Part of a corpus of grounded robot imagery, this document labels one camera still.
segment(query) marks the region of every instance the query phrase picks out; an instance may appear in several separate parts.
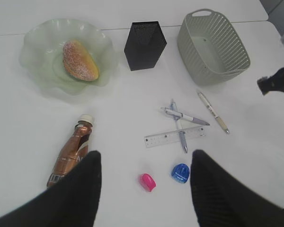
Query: basket handle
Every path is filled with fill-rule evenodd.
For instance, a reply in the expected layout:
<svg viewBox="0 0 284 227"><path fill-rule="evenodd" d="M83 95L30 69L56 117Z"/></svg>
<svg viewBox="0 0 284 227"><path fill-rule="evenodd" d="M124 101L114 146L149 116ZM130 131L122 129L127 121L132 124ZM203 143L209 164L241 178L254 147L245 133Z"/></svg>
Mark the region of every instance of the basket handle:
<svg viewBox="0 0 284 227"><path fill-rule="evenodd" d="M195 13L198 13L198 12L210 12L210 14L205 15L205 16L194 16L194 14L195 14ZM211 9L199 9L199 10L196 10L196 11L190 13L190 15L191 15L192 17L208 17L208 16L210 16L212 13L214 13L214 11L211 10Z"/></svg>

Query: black object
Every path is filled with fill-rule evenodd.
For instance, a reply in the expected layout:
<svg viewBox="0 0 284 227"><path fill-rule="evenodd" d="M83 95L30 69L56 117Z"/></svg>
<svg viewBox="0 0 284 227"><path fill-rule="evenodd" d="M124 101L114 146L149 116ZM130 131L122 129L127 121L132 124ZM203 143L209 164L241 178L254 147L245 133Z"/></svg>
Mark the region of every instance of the black object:
<svg viewBox="0 0 284 227"><path fill-rule="evenodd" d="M0 227L92 227L101 179L101 155L89 152L54 186L1 217Z"/></svg>
<svg viewBox="0 0 284 227"><path fill-rule="evenodd" d="M166 44L158 21L132 23L124 48L131 71L154 68Z"/></svg>
<svg viewBox="0 0 284 227"><path fill-rule="evenodd" d="M200 227L284 227L284 210L241 184L202 150L193 153L190 185Z"/></svg>
<svg viewBox="0 0 284 227"><path fill-rule="evenodd" d="M269 78L264 77L259 79L257 84L263 95L266 95L269 91L284 92L284 68Z"/></svg>

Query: white table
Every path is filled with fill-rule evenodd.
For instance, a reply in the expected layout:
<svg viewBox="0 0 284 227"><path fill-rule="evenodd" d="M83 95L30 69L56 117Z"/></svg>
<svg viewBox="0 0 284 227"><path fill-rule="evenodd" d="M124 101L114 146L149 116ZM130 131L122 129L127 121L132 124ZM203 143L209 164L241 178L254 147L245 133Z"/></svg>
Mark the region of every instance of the white table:
<svg viewBox="0 0 284 227"><path fill-rule="evenodd" d="M99 29L130 28L132 22L159 21L161 26L181 25L197 9L223 13L231 22L265 21L259 0L0 0L0 35L24 34L53 18L76 18Z"/></svg>
<svg viewBox="0 0 284 227"><path fill-rule="evenodd" d="M174 165L190 165L197 148L284 207L284 94L262 96L257 87L257 79L284 67L284 47L269 22L234 27L249 53L250 68L226 83L201 88L230 135L196 95L197 86L178 53L179 27L163 28L168 44L156 67L134 72L123 53L129 31L105 31L119 53L119 67L107 86L92 87L78 97L42 94L18 63L23 35L0 36L0 216L45 190L59 150L82 113L96 119L90 149L102 155L95 227L197 227L189 184L170 177ZM180 111L211 124L206 137L187 141L188 154L180 143L145 148L144 136L175 129L174 121L159 111L171 98ZM152 193L137 183L141 173L155 179Z"/></svg>

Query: plastic bottle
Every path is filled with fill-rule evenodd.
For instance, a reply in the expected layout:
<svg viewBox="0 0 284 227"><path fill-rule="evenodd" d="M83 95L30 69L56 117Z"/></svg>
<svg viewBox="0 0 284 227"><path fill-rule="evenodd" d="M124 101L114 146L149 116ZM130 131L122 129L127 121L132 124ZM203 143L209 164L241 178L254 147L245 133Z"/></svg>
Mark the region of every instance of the plastic bottle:
<svg viewBox="0 0 284 227"><path fill-rule="evenodd" d="M59 181L87 155L93 123L94 118L91 115L81 115L73 135L60 151L53 172L46 184L47 187Z"/></svg>

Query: bread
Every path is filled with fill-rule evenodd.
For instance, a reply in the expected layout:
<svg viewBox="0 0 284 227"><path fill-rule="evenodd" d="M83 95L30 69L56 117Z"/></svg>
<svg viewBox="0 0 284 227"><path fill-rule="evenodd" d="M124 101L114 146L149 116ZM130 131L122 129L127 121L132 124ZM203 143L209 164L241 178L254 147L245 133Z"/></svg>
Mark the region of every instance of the bread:
<svg viewBox="0 0 284 227"><path fill-rule="evenodd" d="M78 40L71 40L63 47L65 70L73 77L93 81L99 77L99 69L93 58Z"/></svg>

